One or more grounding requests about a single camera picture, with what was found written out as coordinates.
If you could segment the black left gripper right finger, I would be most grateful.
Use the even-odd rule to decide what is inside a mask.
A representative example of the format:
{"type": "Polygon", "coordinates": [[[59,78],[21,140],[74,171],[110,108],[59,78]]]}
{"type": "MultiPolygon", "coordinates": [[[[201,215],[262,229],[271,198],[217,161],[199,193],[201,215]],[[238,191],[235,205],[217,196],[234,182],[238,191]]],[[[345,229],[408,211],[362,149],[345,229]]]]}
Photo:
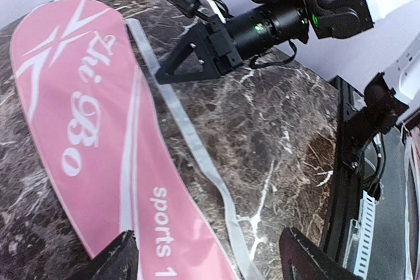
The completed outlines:
{"type": "Polygon", "coordinates": [[[297,228],[284,228],[279,240],[283,279],[361,279],[332,261],[297,228]]]}

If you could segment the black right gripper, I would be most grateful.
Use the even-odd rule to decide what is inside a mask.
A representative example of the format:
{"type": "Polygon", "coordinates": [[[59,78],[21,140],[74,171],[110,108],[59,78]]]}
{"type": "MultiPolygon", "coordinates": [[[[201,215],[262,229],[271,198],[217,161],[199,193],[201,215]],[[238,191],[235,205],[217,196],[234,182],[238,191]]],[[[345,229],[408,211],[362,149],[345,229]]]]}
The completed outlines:
{"type": "Polygon", "coordinates": [[[196,24],[179,39],[155,74],[159,84],[218,79],[243,65],[221,19],[212,15],[205,26],[196,24]]]}

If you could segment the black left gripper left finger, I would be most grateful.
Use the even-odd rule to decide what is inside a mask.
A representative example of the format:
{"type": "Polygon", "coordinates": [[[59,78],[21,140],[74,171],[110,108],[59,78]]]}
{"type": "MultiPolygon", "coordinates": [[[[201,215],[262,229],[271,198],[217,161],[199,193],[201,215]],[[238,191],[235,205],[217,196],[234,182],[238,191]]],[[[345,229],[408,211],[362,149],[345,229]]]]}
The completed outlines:
{"type": "Polygon", "coordinates": [[[134,231],[122,232],[93,262],[90,279],[137,279],[138,247],[134,231]]]}

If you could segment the pink racket bag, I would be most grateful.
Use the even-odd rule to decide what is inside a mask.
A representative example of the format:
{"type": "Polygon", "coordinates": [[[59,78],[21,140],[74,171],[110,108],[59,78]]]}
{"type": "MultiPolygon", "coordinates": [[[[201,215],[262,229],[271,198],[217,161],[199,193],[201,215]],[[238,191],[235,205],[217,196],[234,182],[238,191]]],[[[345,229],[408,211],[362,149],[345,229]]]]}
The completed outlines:
{"type": "MultiPolygon", "coordinates": [[[[41,5],[12,34],[26,121],[72,226],[93,260],[134,231],[137,279],[260,279],[209,160],[199,163],[224,200],[233,260],[181,180],[127,26],[151,60],[140,24],[95,0],[41,5]]],[[[94,268],[92,261],[77,278],[90,279],[94,268]]]]}

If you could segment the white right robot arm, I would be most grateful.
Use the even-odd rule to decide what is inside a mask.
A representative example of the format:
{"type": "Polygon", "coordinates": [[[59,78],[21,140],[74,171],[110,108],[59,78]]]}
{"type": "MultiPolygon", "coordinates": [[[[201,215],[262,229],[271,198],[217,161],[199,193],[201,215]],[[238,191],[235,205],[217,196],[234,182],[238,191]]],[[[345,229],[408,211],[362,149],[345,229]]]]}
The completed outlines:
{"type": "Polygon", "coordinates": [[[256,4],[232,16],[221,0],[167,0],[196,23],[180,38],[156,72],[158,83],[217,79],[258,61],[272,47],[319,39],[348,39],[370,30],[389,13],[415,0],[252,0],[256,4]]]}

